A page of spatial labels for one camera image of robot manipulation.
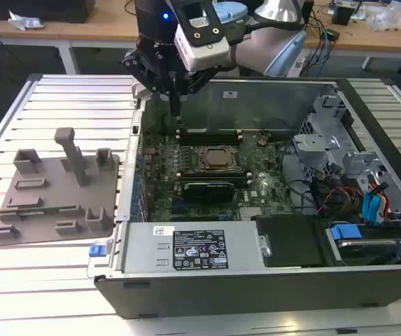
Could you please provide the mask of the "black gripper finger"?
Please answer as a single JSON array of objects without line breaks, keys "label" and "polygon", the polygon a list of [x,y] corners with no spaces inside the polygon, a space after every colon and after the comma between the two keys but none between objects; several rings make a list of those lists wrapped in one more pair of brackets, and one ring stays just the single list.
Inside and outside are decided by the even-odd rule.
[{"label": "black gripper finger", "polygon": [[179,116],[181,111],[181,97],[188,94],[194,94],[203,88],[216,74],[217,68],[208,68],[205,70],[183,74],[176,74],[175,78],[175,115]]},{"label": "black gripper finger", "polygon": [[175,115],[174,81],[168,70],[166,57],[160,51],[150,62],[140,50],[133,50],[125,56],[122,65],[151,93],[159,93],[169,100],[169,111]]}]

